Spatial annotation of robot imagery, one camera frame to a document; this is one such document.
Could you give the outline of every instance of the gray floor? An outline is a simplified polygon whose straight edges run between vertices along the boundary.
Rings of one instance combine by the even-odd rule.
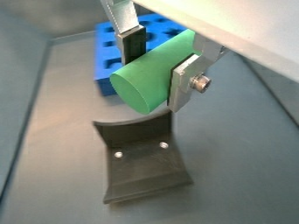
[[[41,75],[48,37],[0,10],[0,199]]]
[[[117,96],[100,97],[92,75],[89,33],[50,49],[1,224],[297,223],[297,128],[236,54],[212,67],[209,90],[174,116],[193,185],[110,206],[90,122],[137,114]]]

